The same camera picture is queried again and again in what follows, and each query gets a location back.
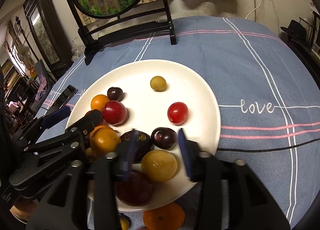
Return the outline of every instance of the black phone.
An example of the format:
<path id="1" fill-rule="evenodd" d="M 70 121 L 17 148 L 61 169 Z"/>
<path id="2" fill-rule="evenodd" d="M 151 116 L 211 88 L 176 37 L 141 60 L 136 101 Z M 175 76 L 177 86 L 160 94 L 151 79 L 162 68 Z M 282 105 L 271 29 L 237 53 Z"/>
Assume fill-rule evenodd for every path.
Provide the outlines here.
<path id="1" fill-rule="evenodd" d="M 77 92 L 78 90 L 75 87 L 69 85 L 48 109 L 46 115 L 50 115 L 60 108 L 63 108 Z"/>

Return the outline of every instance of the black wooden frame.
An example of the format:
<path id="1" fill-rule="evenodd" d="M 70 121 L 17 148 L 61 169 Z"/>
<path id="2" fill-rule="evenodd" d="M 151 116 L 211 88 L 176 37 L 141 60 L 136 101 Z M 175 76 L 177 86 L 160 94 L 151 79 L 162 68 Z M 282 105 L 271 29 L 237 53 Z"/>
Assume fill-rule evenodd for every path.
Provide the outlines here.
<path id="1" fill-rule="evenodd" d="M 38 8 L 44 28 L 48 34 L 52 47 L 56 51 L 59 61 L 51 64 L 44 49 L 42 48 L 36 32 L 31 22 L 31 16 Z M 31 34 L 43 56 L 46 64 L 56 79 L 59 79 L 72 65 L 72 52 L 68 40 L 63 32 L 57 14 L 55 12 L 52 0 L 25 0 L 23 9 L 30 27 Z"/>
<path id="2" fill-rule="evenodd" d="M 86 65 L 89 65 L 93 59 L 93 57 L 96 55 L 96 53 L 98 51 L 100 51 L 101 49 L 103 49 L 103 47 L 107 44 L 110 43 L 114 43 L 117 41 L 121 41 L 124 39 L 128 39 L 134 36 L 139 36 L 139 35 L 144 35 L 144 34 L 149 34 L 149 33 L 154 33 L 154 32 L 158 32 L 158 31 L 163 31 L 163 30 L 168 30 L 169 34 L 170 34 L 170 42 L 172 45 L 177 44 L 176 41 L 176 36 L 175 36 L 175 31 L 174 31 L 174 26 L 172 23 L 172 18 L 171 18 L 171 13 L 170 13 L 170 9 L 169 9 L 169 3 L 168 0 L 163 0 L 164 3 L 164 7 L 160 8 L 160 9 L 154 9 L 154 10 L 149 10 L 149 11 L 145 11 L 145 12 L 141 12 L 141 13 L 137 13 L 134 15 L 130 15 L 127 17 L 121 17 L 121 15 L 127 11 L 129 11 L 130 9 L 134 8 L 139 1 L 135 0 L 135 2 L 130 6 L 130 8 L 127 11 L 124 12 L 119 12 L 115 15 L 110 15 L 110 16 L 98 16 L 98 15 L 93 15 L 93 14 L 88 14 L 87 11 L 85 11 L 85 9 L 83 9 L 80 4 L 77 2 L 77 0 L 73 1 L 73 0 L 67 0 L 68 5 L 71 9 L 71 12 L 76 20 L 77 25 L 79 26 L 79 36 L 81 37 L 84 45 L 85 45 L 85 50 L 84 50 L 84 55 L 85 55 L 85 63 Z M 96 19 L 109 19 L 112 18 L 113 16 L 117 17 L 118 19 L 112 22 L 109 22 L 105 25 L 102 25 L 92 31 L 89 31 L 88 27 L 82 24 L 82 21 L 79 17 L 79 14 L 76 10 L 76 7 L 79 8 L 79 10 L 81 12 L 83 12 L 84 14 L 94 17 Z M 138 17 L 143 17 L 143 16 L 147 16 L 147 15 L 152 15 L 152 14 L 156 14 L 156 13 L 161 13 L 161 12 L 165 12 L 166 16 L 167 16 L 167 20 L 163 21 L 163 22 L 156 22 L 156 21 L 151 21 L 148 23 L 144 23 L 144 24 L 139 24 L 139 25 L 134 25 L 131 27 L 127 27 L 127 28 L 123 28 L 120 29 L 118 31 L 106 34 L 104 36 L 99 37 L 97 40 L 94 40 L 92 38 L 92 34 L 99 32 L 107 27 L 111 27 L 113 25 L 116 25 L 118 23 L 127 21 L 127 20 L 131 20 L 131 19 L 135 19 Z"/>

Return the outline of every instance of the blue tablecloth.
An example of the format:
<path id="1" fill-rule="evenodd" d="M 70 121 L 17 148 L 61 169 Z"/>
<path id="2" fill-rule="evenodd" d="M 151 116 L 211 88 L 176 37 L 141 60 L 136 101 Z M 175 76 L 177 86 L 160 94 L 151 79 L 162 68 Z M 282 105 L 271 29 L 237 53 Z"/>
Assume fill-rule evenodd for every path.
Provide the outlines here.
<path id="1" fill-rule="evenodd" d="M 133 61 L 166 59 L 186 65 L 210 85 L 221 113 L 219 148 L 246 150 L 287 147 L 320 138 L 320 92 L 296 55 L 266 27 L 243 19 L 185 17 L 174 20 L 177 45 L 168 36 L 107 47 L 86 66 L 79 58 L 54 85 L 44 108 L 69 84 L 79 89 L 69 102 L 107 72 Z M 42 116 L 41 109 L 37 116 Z M 40 140 L 62 134 L 67 119 Z M 219 159 L 242 158 L 278 202 L 291 227 L 310 207 L 320 189 L 319 142 L 290 150 L 244 153 L 218 151 Z M 186 212 L 181 229 L 193 229 L 200 185 L 177 202 Z M 88 226 L 93 229 L 92 202 Z M 143 226 L 142 213 L 126 213 L 130 229 Z M 224 212 L 224 226 L 228 214 Z"/>

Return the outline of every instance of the white plate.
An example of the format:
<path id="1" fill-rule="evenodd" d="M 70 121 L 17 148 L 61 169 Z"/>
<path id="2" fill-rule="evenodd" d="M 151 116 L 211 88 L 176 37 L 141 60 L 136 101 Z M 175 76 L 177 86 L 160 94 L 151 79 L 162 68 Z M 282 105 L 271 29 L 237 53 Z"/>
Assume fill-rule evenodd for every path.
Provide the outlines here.
<path id="1" fill-rule="evenodd" d="M 155 92 L 150 87 L 154 76 L 162 76 L 167 81 L 164 92 Z M 93 83 L 81 96 L 73 108 L 67 127 L 89 111 L 91 100 L 98 94 L 107 95 L 110 87 L 120 87 L 125 93 L 122 103 L 129 111 L 128 121 L 121 126 L 111 126 L 119 135 L 132 128 L 151 134 L 157 127 L 169 127 L 176 132 L 183 127 L 188 139 L 196 141 L 202 150 L 215 154 L 220 137 L 220 112 L 217 100 L 205 80 L 192 69 L 168 60 L 142 60 L 116 68 Z M 167 110 L 174 102 L 188 106 L 187 121 L 181 126 L 173 125 Z M 195 183 L 189 181 L 178 145 L 172 150 L 180 163 L 179 171 L 172 179 L 155 183 L 155 192 L 145 206 L 127 206 L 118 202 L 119 211 L 143 211 L 164 206 L 181 197 Z M 133 165 L 141 170 L 140 164 Z"/>

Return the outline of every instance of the screw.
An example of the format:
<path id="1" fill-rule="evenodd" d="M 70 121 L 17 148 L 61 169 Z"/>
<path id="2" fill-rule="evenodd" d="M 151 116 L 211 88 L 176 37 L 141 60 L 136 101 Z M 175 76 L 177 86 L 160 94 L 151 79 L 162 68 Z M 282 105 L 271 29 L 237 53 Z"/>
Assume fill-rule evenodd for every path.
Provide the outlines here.
<path id="1" fill-rule="evenodd" d="M 113 158 L 116 158 L 116 157 L 117 157 L 117 154 L 115 152 L 107 153 L 105 155 L 105 158 L 107 158 L 107 159 L 113 159 Z"/>
<path id="2" fill-rule="evenodd" d="M 71 162 L 72 167 L 79 167 L 82 164 L 82 161 L 75 160 Z"/>
<path id="3" fill-rule="evenodd" d="M 199 152 L 199 156 L 201 158 L 209 158 L 210 157 L 210 153 L 208 153 L 208 152 Z"/>
<path id="4" fill-rule="evenodd" d="M 235 160 L 235 164 L 238 166 L 243 166 L 243 165 L 245 165 L 245 160 L 237 159 L 237 160 Z"/>
<path id="5" fill-rule="evenodd" d="M 78 147 L 78 145 L 79 145 L 79 143 L 78 142 L 73 142 L 70 146 L 71 146 L 71 148 L 77 148 Z"/>

